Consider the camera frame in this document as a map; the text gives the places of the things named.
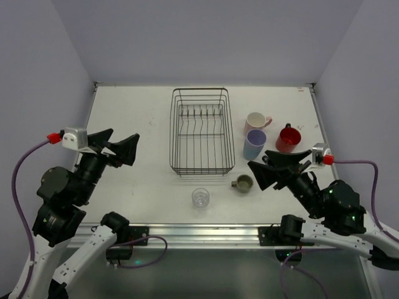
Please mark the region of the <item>beige mug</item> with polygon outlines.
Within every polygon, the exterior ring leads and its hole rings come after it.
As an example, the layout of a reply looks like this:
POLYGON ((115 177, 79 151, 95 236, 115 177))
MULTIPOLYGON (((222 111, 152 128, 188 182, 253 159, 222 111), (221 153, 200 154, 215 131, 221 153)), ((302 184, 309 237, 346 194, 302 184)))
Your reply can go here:
POLYGON ((253 180, 247 174, 239 175, 235 181, 231 182, 231 187, 235 188, 238 192, 248 193, 253 187, 253 180))

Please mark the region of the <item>red mug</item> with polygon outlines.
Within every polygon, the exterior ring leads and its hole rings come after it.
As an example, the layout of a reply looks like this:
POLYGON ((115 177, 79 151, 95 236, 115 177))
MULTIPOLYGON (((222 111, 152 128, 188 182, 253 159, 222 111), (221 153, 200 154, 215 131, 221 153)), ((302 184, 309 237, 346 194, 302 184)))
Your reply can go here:
POLYGON ((301 140, 302 135, 299 130, 287 123, 276 140, 276 149, 282 153, 292 153, 301 140))

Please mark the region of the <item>light blue cup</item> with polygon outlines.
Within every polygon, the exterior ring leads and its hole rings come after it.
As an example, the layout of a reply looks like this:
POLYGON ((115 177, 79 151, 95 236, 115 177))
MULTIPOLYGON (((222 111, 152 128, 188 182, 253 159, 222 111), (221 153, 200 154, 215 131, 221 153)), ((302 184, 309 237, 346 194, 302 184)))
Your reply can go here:
POLYGON ((263 150, 264 144, 253 145, 252 143, 246 141, 243 147, 243 156, 246 160, 256 159, 261 151, 263 150))

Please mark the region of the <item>lavender cup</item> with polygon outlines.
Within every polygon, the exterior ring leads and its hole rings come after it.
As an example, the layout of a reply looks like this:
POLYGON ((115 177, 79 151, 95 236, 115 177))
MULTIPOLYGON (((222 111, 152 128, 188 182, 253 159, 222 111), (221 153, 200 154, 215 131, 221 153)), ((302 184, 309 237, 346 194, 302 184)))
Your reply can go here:
POLYGON ((244 146, 250 149, 260 148, 265 145, 266 141, 267 135, 264 131, 259 129, 252 129, 246 133, 244 146))

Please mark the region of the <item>pink mug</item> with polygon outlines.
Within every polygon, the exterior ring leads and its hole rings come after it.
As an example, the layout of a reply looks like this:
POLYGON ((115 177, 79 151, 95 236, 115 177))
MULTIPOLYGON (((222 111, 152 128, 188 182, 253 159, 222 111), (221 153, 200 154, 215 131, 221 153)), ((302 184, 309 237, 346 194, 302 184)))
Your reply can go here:
POLYGON ((247 135, 249 131, 254 129, 263 130, 265 127, 269 126, 272 121, 273 119, 271 116, 264 116, 262 113, 252 112, 246 118, 243 131, 244 135, 247 135))

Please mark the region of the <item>clear glass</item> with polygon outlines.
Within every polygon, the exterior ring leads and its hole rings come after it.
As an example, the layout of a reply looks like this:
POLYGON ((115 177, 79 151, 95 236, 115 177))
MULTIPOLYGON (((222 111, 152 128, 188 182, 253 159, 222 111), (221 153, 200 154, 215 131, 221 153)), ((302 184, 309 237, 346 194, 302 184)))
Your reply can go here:
POLYGON ((204 188, 197 188, 192 193, 192 201, 197 205, 209 203, 209 192, 204 188))
POLYGON ((205 208, 208 206, 209 202, 209 196, 204 192, 196 193, 192 197, 192 203, 197 208, 205 208))

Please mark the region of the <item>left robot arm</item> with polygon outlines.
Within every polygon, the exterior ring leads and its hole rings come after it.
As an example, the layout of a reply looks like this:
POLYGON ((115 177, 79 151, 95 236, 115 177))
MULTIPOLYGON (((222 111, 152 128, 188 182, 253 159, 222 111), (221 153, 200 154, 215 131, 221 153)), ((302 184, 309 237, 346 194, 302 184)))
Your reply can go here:
POLYGON ((75 255, 65 264, 58 264, 86 215, 81 207, 89 203, 105 168, 132 166, 135 162, 140 135, 135 133, 111 143, 112 133, 111 128, 91 135, 85 129, 66 128, 47 135, 45 141, 34 146, 17 162, 12 174, 12 197, 27 234, 29 256, 8 298, 65 298, 68 287, 88 262, 105 252, 117 239, 126 237, 128 219, 109 212, 104 215, 96 233, 75 255), (37 190, 43 204, 30 227, 17 197, 17 174, 24 160, 35 150, 56 143, 81 153, 82 157, 75 171, 56 166, 43 174, 37 190))

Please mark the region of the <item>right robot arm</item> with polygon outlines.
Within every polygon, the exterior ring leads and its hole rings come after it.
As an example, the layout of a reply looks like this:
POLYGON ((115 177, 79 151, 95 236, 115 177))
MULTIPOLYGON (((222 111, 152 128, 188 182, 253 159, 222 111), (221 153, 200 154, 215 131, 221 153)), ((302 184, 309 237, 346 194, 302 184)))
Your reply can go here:
POLYGON ((327 245, 355 252, 378 268, 397 271, 398 231, 380 223, 374 210, 367 211, 359 193, 343 180, 319 187, 311 169, 335 163, 325 143, 300 153, 267 150, 261 162, 248 162, 261 190, 286 187, 309 214, 309 220, 287 214, 278 225, 260 227, 259 243, 327 245))

